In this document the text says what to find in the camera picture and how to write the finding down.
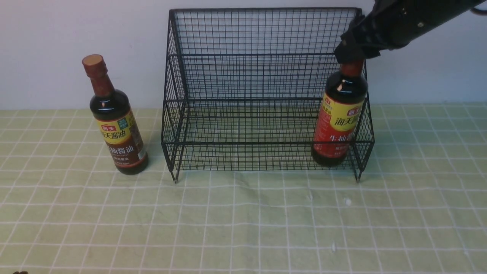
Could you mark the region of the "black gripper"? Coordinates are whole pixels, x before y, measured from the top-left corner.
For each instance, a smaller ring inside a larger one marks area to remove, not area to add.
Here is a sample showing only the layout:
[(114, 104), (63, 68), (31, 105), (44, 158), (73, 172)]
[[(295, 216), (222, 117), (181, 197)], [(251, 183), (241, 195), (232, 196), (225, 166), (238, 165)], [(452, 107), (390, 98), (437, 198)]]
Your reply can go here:
[(334, 49), (339, 64), (372, 59), (382, 50), (401, 49), (409, 44), (404, 34), (399, 33), (400, 23), (405, 18), (405, 0), (376, 0), (372, 11), (359, 14), (340, 36)]

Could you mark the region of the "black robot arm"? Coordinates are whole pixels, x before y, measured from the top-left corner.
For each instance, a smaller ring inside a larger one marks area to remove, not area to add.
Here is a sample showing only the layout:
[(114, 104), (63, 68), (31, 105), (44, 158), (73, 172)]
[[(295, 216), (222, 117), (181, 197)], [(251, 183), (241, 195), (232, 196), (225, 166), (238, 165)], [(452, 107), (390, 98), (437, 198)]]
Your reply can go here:
[(334, 49), (339, 64), (379, 57), (396, 50), (470, 11), (480, 16), (482, 0), (376, 0), (370, 13), (359, 14)]

